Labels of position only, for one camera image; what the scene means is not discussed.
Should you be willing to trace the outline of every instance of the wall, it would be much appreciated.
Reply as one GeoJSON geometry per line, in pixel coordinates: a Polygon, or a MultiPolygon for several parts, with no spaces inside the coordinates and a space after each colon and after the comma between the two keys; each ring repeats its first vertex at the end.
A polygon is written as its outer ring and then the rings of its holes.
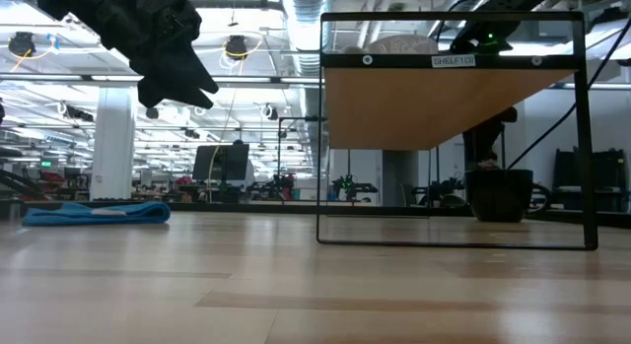
{"type": "MultiPolygon", "coordinates": [[[[436,149],[418,152],[418,185],[427,186],[428,169],[431,181],[436,181],[436,149]]],[[[464,144],[462,135],[457,135],[439,146],[441,181],[464,174],[464,144]]]]}
{"type": "Polygon", "coordinates": [[[405,199],[401,185],[418,185],[418,152],[383,152],[382,204],[388,207],[403,207],[405,199]]]}
{"type": "MultiPolygon", "coordinates": [[[[310,178],[296,178],[294,182],[294,188],[300,189],[301,200],[316,200],[317,199],[317,179],[315,177],[310,178]]],[[[322,198],[325,199],[325,188],[322,188],[322,198]]]]}
{"type": "MultiPolygon", "coordinates": [[[[608,83],[619,83],[618,77],[608,83]]],[[[575,101],[574,91],[545,90],[528,98],[517,124],[507,125],[507,164],[554,124],[575,101]]],[[[590,92],[592,141],[595,152],[610,148],[625,151],[627,166],[631,153],[631,93],[621,91],[590,92]]],[[[554,130],[518,165],[534,171],[534,180],[552,185],[554,156],[557,149],[572,151],[578,146],[576,114],[554,130]]]]}

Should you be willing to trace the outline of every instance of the white label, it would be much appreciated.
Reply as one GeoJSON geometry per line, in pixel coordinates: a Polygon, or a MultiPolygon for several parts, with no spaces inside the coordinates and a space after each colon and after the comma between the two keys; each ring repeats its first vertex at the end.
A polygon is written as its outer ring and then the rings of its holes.
{"type": "Polygon", "coordinates": [[[433,68],[475,67],[473,54],[458,54],[432,57],[433,68]]]}

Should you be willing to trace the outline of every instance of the ventilation duct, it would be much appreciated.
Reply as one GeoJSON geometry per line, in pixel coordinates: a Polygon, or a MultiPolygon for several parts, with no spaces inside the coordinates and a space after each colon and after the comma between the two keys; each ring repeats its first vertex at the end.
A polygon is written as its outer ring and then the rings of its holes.
{"type": "MultiPolygon", "coordinates": [[[[332,0],[282,0],[287,13],[287,32],[292,48],[297,50],[319,49],[319,17],[329,12],[332,0]]],[[[322,45],[328,45],[329,29],[324,28],[322,45]]],[[[302,76],[317,76],[317,55],[293,55],[296,72],[302,76]]]]}
{"type": "MultiPolygon", "coordinates": [[[[297,50],[319,50],[320,20],[322,13],[330,12],[332,0],[282,0],[287,13],[287,32],[292,48],[297,50]]],[[[322,47],[328,46],[330,28],[324,26],[322,47]]],[[[319,55],[293,55],[294,67],[301,76],[319,76],[319,55]]],[[[304,89],[301,105],[306,116],[317,116],[319,111],[318,89],[304,89]]],[[[306,135],[311,146],[314,168],[317,165],[317,123],[306,124],[306,135]]]]}

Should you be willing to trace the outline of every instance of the wooden shelf board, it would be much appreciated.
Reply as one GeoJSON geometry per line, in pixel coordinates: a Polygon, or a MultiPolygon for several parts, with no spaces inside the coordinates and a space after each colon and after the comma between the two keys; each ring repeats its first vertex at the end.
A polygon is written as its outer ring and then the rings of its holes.
{"type": "Polygon", "coordinates": [[[329,144],[429,150],[573,73],[325,68],[329,144]]]}

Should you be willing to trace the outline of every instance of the person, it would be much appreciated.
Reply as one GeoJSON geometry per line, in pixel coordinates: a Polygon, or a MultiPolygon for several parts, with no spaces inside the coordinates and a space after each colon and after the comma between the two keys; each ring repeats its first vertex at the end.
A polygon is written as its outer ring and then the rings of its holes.
{"type": "Polygon", "coordinates": [[[462,133],[464,165],[467,171],[498,168],[493,144],[502,133],[504,122],[515,121],[517,121],[517,110],[511,106],[462,133]]]}
{"type": "MultiPolygon", "coordinates": [[[[233,146],[242,146],[244,141],[241,139],[236,139],[233,142],[233,146]]],[[[254,166],[252,165],[252,161],[247,159],[247,167],[245,167],[245,184],[244,189],[246,189],[249,185],[252,185],[256,181],[256,177],[254,176],[254,166]]]]}

